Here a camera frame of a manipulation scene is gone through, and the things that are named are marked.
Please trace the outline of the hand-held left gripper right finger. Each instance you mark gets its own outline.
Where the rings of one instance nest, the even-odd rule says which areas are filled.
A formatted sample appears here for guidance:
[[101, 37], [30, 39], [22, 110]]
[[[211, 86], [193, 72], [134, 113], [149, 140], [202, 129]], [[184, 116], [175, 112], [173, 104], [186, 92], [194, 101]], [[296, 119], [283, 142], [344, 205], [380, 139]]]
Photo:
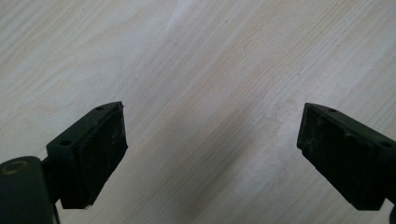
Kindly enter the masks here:
[[333, 108], [307, 103], [297, 148], [358, 210], [396, 204], [396, 142]]

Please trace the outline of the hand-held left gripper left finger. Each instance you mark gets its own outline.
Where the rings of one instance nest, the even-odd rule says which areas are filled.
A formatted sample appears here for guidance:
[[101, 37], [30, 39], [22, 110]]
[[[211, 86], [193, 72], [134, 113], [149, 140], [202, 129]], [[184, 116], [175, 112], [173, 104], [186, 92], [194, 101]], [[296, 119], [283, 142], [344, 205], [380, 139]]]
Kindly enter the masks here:
[[99, 105], [47, 144], [65, 209], [92, 205], [127, 150], [121, 102]]

